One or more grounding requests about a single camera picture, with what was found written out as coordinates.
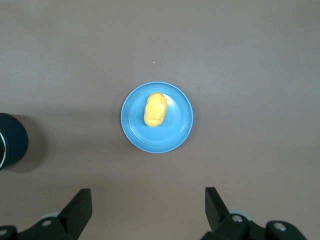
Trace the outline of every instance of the tabletop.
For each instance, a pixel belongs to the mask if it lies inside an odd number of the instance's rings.
[[[197,240],[205,187],[265,226],[319,239],[320,2],[1,0],[0,112],[25,157],[0,172],[0,226],[29,228],[90,188],[81,240]],[[121,109],[136,87],[178,87],[186,141],[135,147]]]

